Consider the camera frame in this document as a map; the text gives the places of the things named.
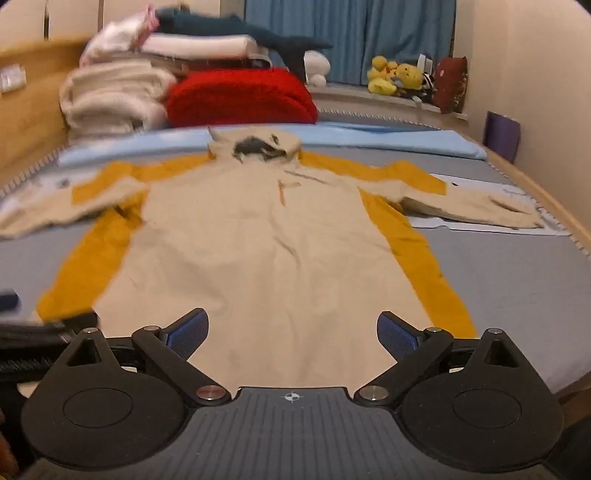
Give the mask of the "beige and mustard hooded garment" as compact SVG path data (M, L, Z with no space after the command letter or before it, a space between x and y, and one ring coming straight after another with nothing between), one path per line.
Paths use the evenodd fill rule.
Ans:
M377 319L476 330L427 240L422 214L512 229L542 226L529 202L465 189L406 161L384 167L305 152L282 131L216 132L204 155L114 162L93 179L1 215L12 239L96 222L38 301L44 321L94 310L126 336L204 309L193 362L229 390L356 390L392 365Z

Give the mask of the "dark red cushion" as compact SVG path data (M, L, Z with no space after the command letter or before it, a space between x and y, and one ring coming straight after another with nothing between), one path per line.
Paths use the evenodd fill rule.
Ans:
M432 102L443 114L461 113L468 87L468 59L446 57L434 74Z

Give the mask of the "dark teal shark plush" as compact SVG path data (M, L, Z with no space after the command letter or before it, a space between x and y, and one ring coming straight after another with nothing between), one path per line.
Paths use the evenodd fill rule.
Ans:
M305 81L304 54L311 50L331 49L332 44L318 37L283 36L246 23L235 15L211 17L191 13L180 7L159 8L155 11L159 33L185 36L248 35L264 48L276 51L291 74Z

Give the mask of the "light blue folded sheet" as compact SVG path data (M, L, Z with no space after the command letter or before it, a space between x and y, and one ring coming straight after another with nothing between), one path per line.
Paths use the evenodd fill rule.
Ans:
M486 160L483 147L452 130L399 130L339 122L279 124L280 131L294 134L307 147L353 147L427 153L464 159ZM102 140L64 150L58 156L62 167L104 163L115 159L158 156L204 150L211 142L205 128L167 129Z

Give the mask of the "cream folded blanket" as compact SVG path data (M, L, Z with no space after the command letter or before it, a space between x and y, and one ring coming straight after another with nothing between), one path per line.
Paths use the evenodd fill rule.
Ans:
M128 135L166 123L164 101L176 84L173 74L146 60L94 64L67 76L59 104L77 138Z

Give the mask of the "white plush toy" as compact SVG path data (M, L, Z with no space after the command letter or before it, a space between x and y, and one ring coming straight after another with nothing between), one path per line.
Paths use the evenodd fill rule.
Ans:
M305 80L314 87L325 87L331 63L324 54L310 50L304 54Z

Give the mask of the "white wall socket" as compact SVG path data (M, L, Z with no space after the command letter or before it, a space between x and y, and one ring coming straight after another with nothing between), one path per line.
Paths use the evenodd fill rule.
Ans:
M0 69L1 94L22 89L26 85L26 71L21 65L13 64Z

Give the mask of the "white folded bedding stack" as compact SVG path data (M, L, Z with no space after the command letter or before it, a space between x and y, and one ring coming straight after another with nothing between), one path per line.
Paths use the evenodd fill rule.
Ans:
M147 54L180 60L263 60L270 51L248 35L205 36L156 33L155 10L111 22L86 45L79 65L89 66L118 54Z

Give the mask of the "red folded blanket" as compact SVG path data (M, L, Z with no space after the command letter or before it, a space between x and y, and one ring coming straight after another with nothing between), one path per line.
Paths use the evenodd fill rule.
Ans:
M165 108L175 128L318 121L307 87L281 68L195 72L170 90Z

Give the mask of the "blue curtain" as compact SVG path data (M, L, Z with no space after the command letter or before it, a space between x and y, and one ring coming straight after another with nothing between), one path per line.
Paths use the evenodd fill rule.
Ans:
M245 20L331 42L329 82L362 85L376 56L410 64L449 56L456 10L455 0L254 0Z

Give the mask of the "small yellow plush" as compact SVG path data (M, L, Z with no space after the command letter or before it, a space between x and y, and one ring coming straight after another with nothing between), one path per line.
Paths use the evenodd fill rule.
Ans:
M398 87L396 82L396 70L399 64L388 60L384 56L376 56L370 62L370 70L367 72L368 90L372 94L394 96Z

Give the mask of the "yellow bear plush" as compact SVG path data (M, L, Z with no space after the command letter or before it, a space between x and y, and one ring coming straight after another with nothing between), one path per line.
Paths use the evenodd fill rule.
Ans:
M424 75L420 68L411 64L399 64L394 71L394 81L405 90L419 91L423 87Z

